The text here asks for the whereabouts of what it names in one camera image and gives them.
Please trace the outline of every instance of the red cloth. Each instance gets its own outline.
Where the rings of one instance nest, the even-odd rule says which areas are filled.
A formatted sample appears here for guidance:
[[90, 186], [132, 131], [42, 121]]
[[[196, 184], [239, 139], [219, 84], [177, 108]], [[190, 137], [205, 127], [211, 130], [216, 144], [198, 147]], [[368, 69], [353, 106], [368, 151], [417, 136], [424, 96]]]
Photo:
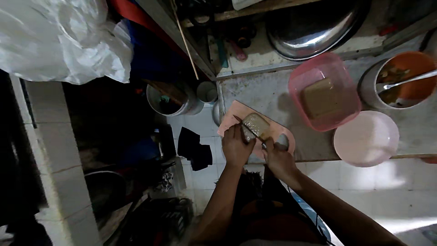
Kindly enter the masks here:
[[111, 0], [114, 9], [124, 18], [134, 21], [145, 28], [151, 30], [161, 40], [163, 40], [174, 52], [182, 58], [189, 61], [190, 59], [185, 52], [164, 32], [164, 30], [140, 7], [129, 0]]

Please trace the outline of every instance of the pink utensil handle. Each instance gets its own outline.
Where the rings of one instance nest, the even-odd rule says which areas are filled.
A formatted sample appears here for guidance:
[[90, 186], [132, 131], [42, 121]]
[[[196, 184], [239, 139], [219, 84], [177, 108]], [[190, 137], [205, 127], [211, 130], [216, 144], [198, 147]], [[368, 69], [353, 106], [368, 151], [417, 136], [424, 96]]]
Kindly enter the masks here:
[[247, 60], [247, 55], [244, 53], [243, 49], [238, 47], [238, 45], [233, 40], [230, 40], [230, 43], [232, 45], [232, 48], [234, 49], [235, 54], [237, 54], [237, 60]]

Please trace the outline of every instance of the pink cutting board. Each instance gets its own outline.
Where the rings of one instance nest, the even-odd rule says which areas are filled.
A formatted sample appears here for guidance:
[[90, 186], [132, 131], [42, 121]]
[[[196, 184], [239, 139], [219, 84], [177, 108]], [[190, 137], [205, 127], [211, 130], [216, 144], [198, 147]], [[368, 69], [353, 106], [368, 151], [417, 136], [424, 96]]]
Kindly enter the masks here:
[[[267, 118], [265, 115], [262, 115], [257, 111], [249, 108], [248, 106], [240, 103], [237, 100], [234, 100], [232, 102], [231, 107], [226, 112], [225, 116], [223, 117], [222, 123], [218, 127], [217, 133], [223, 137], [227, 129], [238, 123], [238, 120], [236, 120], [233, 115], [236, 115], [241, 119], [244, 119], [246, 116], [248, 116], [251, 113], [259, 114], [270, 124], [270, 134], [274, 141], [276, 141], [281, 134], [285, 134], [285, 136], [287, 136], [288, 138], [288, 143], [289, 143], [288, 152], [290, 154], [293, 154], [293, 152], [295, 151], [296, 142], [295, 142], [295, 137], [290, 132], [290, 130], [278, 124], [277, 122], [272, 121], [271, 119]], [[257, 143], [255, 144], [252, 153], [254, 153], [259, 159], [264, 160], [261, 141], [259, 139], [257, 139]]]

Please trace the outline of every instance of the hand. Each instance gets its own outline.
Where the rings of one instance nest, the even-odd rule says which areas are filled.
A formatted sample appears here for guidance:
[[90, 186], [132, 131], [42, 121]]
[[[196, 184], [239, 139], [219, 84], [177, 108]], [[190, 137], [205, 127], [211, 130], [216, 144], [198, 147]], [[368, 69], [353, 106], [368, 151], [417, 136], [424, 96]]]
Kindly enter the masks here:
[[293, 156], [276, 146], [271, 137], [265, 141], [265, 144], [267, 148], [263, 150], [264, 158], [267, 166], [278, 179], [284, 180], [285, 177], [299, 171]]
[[227, 129], [222, 139], [226, 164], [242, 168], [249, 159], [256, 141], [256, 139], [252, 139], [248, 144], [243, 142], [243, 132], [240, 124], [235, 124]]

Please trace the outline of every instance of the knife blade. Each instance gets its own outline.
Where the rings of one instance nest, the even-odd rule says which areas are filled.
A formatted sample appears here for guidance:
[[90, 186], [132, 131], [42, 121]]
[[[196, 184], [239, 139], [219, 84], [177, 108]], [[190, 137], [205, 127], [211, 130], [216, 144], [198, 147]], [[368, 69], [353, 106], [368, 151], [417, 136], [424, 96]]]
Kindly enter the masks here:
[[249, 130], [250, 131], [250, 133], [251, 134], [253, 134], [255, 137], [257, 137], [257, 139], [259, 139], [260, 141], [261, 141], [261, 147], [263, 148], [263, 149], [267, 149], [267, 146], [266, 146], [266, 144], [265, 144], [265, 142], [264, 142], [264, 140], [262, 139], [262, 138], [260, 138], [258, 135], [256, 135], [248, 126], [246, 126], [245, 124], [243, 124], [243, 120], [240, 118], [240, 117], [238, 117], [238, 116], [236, 116], [236, 115], [233, 115], [234, 116], [234, 118], [236, 119], [236, 120], [238, 120], [238, 122], [241, 124], [241, 125], [243, 125], [247, 130]]

